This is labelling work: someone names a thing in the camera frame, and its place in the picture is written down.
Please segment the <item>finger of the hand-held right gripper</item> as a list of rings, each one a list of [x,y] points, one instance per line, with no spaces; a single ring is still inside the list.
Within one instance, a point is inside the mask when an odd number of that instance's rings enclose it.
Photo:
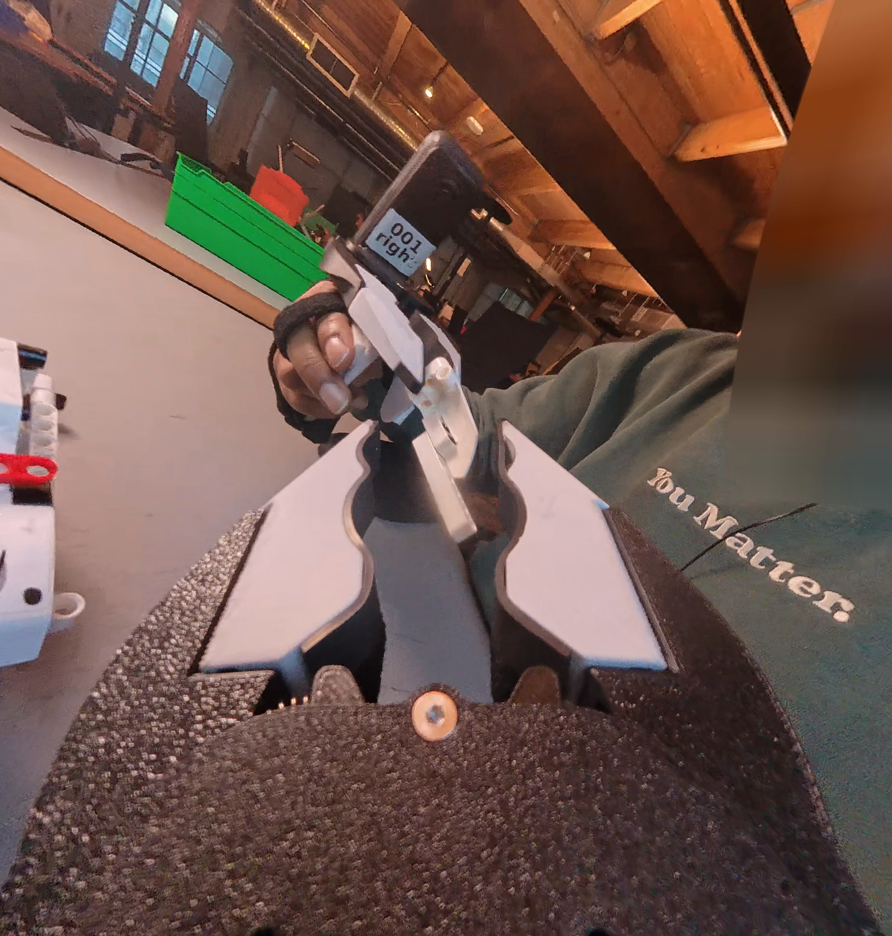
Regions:
[[[422,312],[405,312],[393,289],[356,263],[345,240],[329,242],[320,269],[335,283],[353,324],[355,357],[343,374],[346,384],[381,360],[413,396],[462,386],[461,359],[447,334]]]

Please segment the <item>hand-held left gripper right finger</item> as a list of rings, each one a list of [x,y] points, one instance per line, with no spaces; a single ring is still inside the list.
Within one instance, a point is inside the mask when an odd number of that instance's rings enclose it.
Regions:
[[[510,422],[499,472],[513,532],[496,568],[510,617],[562,658],[580,697],[590,669],[670,669],[670,649],[616,532],[608,503]]]

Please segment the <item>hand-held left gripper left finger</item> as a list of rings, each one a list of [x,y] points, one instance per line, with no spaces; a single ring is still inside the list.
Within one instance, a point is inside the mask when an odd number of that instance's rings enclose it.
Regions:
[[[359,612],[374,587],[355,506],[369,492],[378,442],[378,424],[361,423],[268,501],[199,673],[271,671],[290,696],[311,696],[306,654]]]

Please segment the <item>white curved panel piece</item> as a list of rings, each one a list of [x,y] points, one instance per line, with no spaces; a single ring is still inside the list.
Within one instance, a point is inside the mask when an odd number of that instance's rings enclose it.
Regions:
[[[463,393],[457,359],[438,352],[425,365],[417,392],[396,377],[380,409],[381,421],[400,425],[408,415],[421,417],[422,433],[412,446],[442,525],[456,544],[476,533],[476,524],[459,483],[467,477],[476,453],[478,430]]]

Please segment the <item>white brick-built truck model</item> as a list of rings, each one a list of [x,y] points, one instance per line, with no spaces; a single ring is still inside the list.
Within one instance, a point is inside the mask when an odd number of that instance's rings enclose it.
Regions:
[[[53,485],[63,396],[47,352],[0,337],[0,668],[35,659],[85,608],[57,593]]]

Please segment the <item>person's right forearm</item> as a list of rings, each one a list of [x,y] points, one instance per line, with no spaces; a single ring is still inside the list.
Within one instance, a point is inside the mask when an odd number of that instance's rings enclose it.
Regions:
[[[696,494],[724,491],[738,348],[730,333],[661,331],[590,348],[555,376],[467,391],[478,428],[470,484],[496,491],[499,429],[509,423],[619,507],[659,469]]]

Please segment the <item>person's right hand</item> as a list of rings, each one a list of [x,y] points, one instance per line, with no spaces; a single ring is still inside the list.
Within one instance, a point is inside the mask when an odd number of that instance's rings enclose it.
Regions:
[[[330,283],[316,284],[277,315],[268,357],[276,406],[309,442],[327,444],[343,415],[373,412],[369,392],[380,385],[352,388],[344,379],[354,359],[353,324]]]

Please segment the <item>black office chair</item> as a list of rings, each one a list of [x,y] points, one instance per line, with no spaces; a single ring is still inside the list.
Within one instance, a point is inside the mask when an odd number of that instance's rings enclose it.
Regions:
[[[497,388],[535,360],[554,332],[553,326],[492,302],[477,319],[465,322],[456,339],[463,387],[476,393]]]

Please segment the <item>red storage bin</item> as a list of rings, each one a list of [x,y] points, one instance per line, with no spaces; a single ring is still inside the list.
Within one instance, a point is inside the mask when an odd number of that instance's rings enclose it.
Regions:
[[[286,173],[265,165],[258,168],[250,198],[294,228],[309,203],[299,182]]]

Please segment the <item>green storage bin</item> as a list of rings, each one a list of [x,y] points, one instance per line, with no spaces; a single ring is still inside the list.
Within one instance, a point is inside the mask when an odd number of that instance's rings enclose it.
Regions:
[[[166,225],[286,299],[325,280],[323,249],[204,164],[177,155]]]

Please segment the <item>green sweatshirt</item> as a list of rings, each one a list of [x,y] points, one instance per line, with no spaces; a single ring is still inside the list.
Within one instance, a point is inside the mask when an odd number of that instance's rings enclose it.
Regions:
[[[791,516],[725,478],[724,491],[696,494],[659,469],[626,506],[604,501],[686,571],[769,678],[892,934],[892,513]]]

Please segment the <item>paned window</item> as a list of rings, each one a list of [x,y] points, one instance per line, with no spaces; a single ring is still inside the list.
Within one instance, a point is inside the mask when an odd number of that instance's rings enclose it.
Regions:
[[[168,58],[182,4],[171,1],[116,1],[102,42],[111,64],[156,88]],[[218,32],[199,19],[193,28],[179,77],[206,102],[207,123],[218,115],[233,60]]]

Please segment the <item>wood-edged grey table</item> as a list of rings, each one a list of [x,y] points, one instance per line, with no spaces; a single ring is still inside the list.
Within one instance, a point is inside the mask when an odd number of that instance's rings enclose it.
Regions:
[[[167,227],[163,176],[57,146],[2,107],[0,180],[265,327],[288,304]]]

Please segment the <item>metal ventilation duct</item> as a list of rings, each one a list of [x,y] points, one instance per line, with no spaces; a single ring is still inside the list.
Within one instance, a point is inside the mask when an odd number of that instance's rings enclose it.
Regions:
[[[237,9],[257,47],[346,139],[391,165],[416,150],[415,135],[360,89],[357,71],[320,34],[297,28],[271,2],[241,1]]]

